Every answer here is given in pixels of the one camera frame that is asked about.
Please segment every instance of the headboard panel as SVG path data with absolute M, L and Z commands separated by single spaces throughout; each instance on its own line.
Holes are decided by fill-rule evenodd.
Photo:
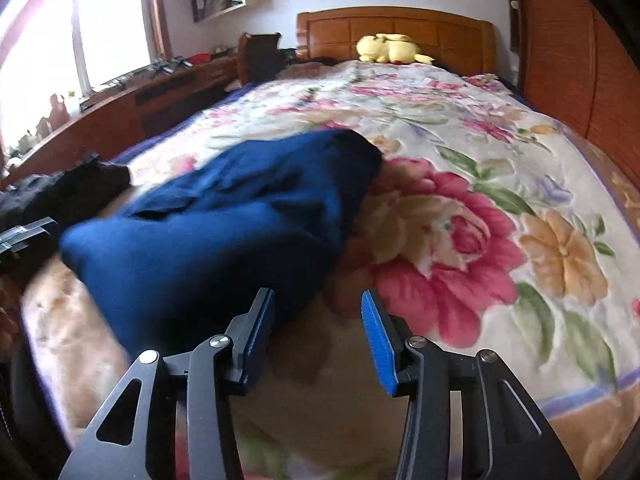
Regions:
M 298 57 L 356 59 L 362 36 L 385 32 L 406 34 L 423 54 L 461 75 L 495 71 L 494 26 L 429 9 L 412 7 L 348 7 L 298 15 Z

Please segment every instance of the blue gripper pad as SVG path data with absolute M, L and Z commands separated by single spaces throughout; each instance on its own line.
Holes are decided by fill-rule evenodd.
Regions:
M 378 372 L 378 381 L 390 396 L 394 396 L 398 390 L 398 377 L 396 376 L 395 355 L 385 325 L 380 316 L 381 304 L 376 304 L 371 291 L 366 290 L 360 303 L 362 323 L 367 334 L 373 362 Z

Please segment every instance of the bed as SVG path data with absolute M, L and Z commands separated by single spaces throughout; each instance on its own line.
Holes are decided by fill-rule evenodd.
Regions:
M 350 60 L 354 40 L 381 31 L 410 35 L 460 76 Z M 607 187 L 615 180 L 631 203 L 640 194 L 606 155 L 487 74 L 490 23 L 402 7 L 303 13 L 298 56 L 345 61 L 289 66 L 129 163 L 141 192 L 242 140 L 327 126 L 385 155 L 326 286 L 274 339 L 254 392 L 234 399 L 247 477 L 392 476 L 406 402 L 378 385 L 359 321 L 360 294 L 376 286 L 415 333 L 467 354 L 495 349 L 581 478 L 597 478 L 640 415 L 639 226 Z M 58 258 L 29 286 L 22 316 L 73 445 L 130 357 Z M 452 396 L 452 479 L 460 416 Z

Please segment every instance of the plush toy head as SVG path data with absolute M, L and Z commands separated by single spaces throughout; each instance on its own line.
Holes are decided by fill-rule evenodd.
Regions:
M 420 49 L 411 38 L 402 34 L 378 34 L 364 36 L 356 45 L 361 61 L 378 63 L 420 63 L 431 64 L 433 58 L 422 56 Z

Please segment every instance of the red object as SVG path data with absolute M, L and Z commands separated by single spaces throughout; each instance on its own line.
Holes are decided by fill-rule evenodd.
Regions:
M 194 54 L 188 59 L 188 61 L 192 62 L 194 65 L 203 65 L 211 61 L 211 54 L 209 52 Z

